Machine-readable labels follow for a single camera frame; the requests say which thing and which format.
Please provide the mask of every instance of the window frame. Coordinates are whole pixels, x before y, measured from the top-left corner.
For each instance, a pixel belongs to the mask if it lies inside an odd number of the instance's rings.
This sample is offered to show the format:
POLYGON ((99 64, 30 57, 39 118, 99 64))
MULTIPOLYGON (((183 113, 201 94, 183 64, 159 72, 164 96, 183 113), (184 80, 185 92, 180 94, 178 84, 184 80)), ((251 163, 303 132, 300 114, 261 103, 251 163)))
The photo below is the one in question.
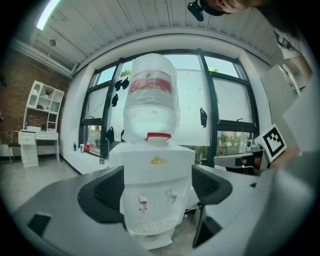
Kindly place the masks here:
POLYGON ((107 158, 109 156, 109 147, 108 147, 108 140, 106 140, 106 132, 109 128, 110 123, 110 112, 111 112, 111 101, 112 95, 114 91, 114 85, 120 76, 122 71, 123 65, 126 62, 132 61, 140 56, 146 54, 161 54, 161 55, 196 55, 198 57, 198 61, 200 64, 200 70, 203 72, 204 81, 206 83, 208 92, 209 92, 209 105, 210 105, 210 120, 211 120, 211 129, 209 132, 209 144, 210 146, 207 147, 207 165, 209 167, 214 167, 214 157, 217 153, 217 144, 218 144, 218 131, 225 131, 225 132, 244 132, 244 133, 252 133, 253 138, 259 136, 259 117, 258 117, 258 109, 256 104, 256 99, 254 96, 254 92, 248 76, 238 58, 231 58, 228 56, 224 56, 218 53, 213 53, 209 51, 203 51, 200 48, 194 49, 171 49, 171 50, 157 50, 157 51, 148 51, 140 54, 136 54, 133 56, 129 56, 126 58, 120 58, 118 61, 108 64, 100 69, 95 70, 90 84, 88 86, 88 90, 85 95, 85 99, 83 102, 82 113, 81 113, 81 120, 79 126, 79 144, 83 144, 84 140, 84 126, 85 125, 101 125, 101 142, 100 142, 100 155, 94 154, 89 152, 92 155, 99 156, 100 158, 107 158), (216 59, 221 59, 224 61, 231 62, 234 66, 234 69, 238 75, 238 77, 234 77, 231 75, 218 73, 218 72, 210 72, 205 57, 212 57, 216 59), (112 79, 106 82, 103 82, 97 85, 99 81, 99 77, 103 71, 106 69, 112 68, 116 66, 114 73, 112 75, 112 79), (219 109, 218 109, 218 102, 217 102, 217 94, 215 90, 215 84, 213 78, 224 79, 230 81, 232 83, 237 83, 242 86, 245 86, 246 91, 249 96, 249 102, 251 107, 251 115, 252 115, 252 122, 241 122, 241 121, 231 121, 231 120, 223 120, 219 119, 219 109), (88 98, 90 93, 108 87, 104 107, 103 107, 103 115, 102 118, 95 118, 95 119, 84 119, 88 98))

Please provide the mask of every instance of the chair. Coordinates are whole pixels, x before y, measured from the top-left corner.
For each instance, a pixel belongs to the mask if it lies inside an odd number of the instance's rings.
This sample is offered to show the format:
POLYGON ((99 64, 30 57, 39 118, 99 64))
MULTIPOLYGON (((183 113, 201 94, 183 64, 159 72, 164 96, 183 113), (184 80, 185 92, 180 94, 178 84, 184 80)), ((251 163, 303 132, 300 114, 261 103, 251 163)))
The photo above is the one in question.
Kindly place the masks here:
POLYGON ((19 145, 19 142, 14 142, 14 133, 18 133, 18 132, 19 132, 18 130, 15 130, 15 131, 11 132, 11 143, 8 145, 9 159, 10 159, 10 164, 11 165, 15 162, 15 155, 14 155, 13 148, 21 148, 21 145, 19 145))

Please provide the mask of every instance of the plastic water bottle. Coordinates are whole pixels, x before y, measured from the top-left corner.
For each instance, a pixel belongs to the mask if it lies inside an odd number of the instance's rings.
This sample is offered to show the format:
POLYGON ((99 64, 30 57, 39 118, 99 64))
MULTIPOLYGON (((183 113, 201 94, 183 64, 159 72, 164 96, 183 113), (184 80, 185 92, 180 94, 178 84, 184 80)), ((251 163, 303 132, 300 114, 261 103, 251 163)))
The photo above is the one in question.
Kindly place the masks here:
POLYGON ((140 141, 148 133, 172 135, 179 122, 177 71, 173 64, 155 53, 133 60, 123 110, 124 140, 140 141))

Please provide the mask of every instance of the desk leg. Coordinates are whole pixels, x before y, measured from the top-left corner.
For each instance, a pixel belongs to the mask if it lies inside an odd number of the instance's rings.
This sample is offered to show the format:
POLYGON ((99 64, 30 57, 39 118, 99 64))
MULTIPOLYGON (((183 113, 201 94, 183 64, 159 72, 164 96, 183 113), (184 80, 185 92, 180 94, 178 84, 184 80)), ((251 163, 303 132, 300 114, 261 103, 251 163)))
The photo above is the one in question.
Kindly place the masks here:
POLYGON ((56 157, 56 160, 58 161, 58 163, 60 163, 60 157, 59 157, 59 141, 56 140, 54 144, 55 144, 55 157, 56 157))

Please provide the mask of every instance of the tree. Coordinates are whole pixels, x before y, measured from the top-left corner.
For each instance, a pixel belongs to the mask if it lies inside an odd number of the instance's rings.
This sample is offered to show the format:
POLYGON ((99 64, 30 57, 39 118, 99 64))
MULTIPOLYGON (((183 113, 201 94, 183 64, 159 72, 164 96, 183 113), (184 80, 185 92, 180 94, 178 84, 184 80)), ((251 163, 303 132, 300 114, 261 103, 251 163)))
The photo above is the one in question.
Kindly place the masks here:
POLYGON ((120 77, 129 76, 129 75, 131 75, 131 69, 128 67, 124 68, 120 73, 120 77))
POLYGON ((217 69, 216 67, 209 67, 208 69, 211 72, 219 72, 219 69, 217 69))

